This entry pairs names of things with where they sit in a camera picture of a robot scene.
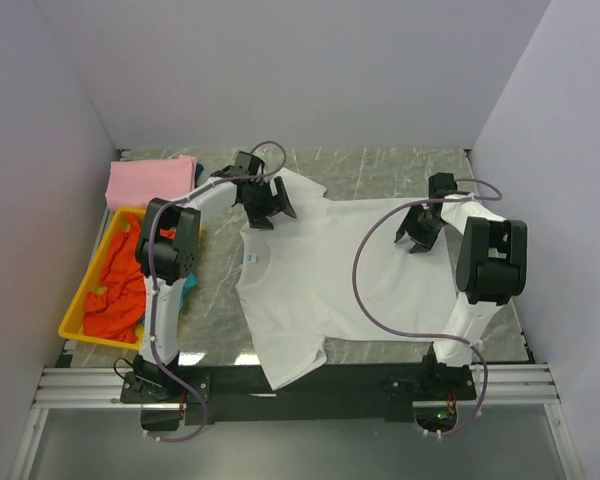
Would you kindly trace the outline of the white t shirt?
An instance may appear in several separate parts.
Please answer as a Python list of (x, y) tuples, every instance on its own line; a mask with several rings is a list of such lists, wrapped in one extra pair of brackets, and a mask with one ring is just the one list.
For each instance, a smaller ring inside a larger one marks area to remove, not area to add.
[(401, 198), (334, 201), (324, 186), (281, 171), (297, 218), (273, 217), (274, 229), (244, 226), (244, 260), (236, 285), (253, 345), (272, 389), (326, 361), (328, 338), (392, 341), (363, 314), (410, 333), (443, 331), (456, 302), (446, 240), (410, 254), (394, 244), (399, 221), (364, 235)]

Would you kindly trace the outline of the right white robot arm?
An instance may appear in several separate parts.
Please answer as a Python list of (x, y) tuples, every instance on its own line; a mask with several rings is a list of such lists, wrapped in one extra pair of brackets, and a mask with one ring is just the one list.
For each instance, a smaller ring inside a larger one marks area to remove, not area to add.
[(493, 316), (524, 290), (528, 228), (461, 191), (453, 174), (436, 173), (429, 178), (428, 203), (409, 209), (395, 240), (407, 236), (412, 253), (429, 252), (446, 226), (462, 235), (455, 273), (458, 297), (433, 351), (439, 363), (463, 367), (472, 362), (471, 348)]

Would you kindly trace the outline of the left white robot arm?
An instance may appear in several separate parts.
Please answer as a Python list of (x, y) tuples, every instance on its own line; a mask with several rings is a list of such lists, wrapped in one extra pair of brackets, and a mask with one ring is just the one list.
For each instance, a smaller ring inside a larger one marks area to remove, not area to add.
[(169, 401), (179, 392), (180, 378), (171, 370), (179, 356), (180, 299), (198, 260), (201, 228), (237, 205), (246, 213), (248, 226), (256, 230), (272, 230), (271, 218), (279, 213), (295, 219), (279, 171), (267, 172), (254, 151), (240, 151), (233, 164), (214, 172), (191, 192), (149, 202), (135, 258), (146, 292), (139, 362), (154, 367), (145, 377), (144, 389), (156, 401)]

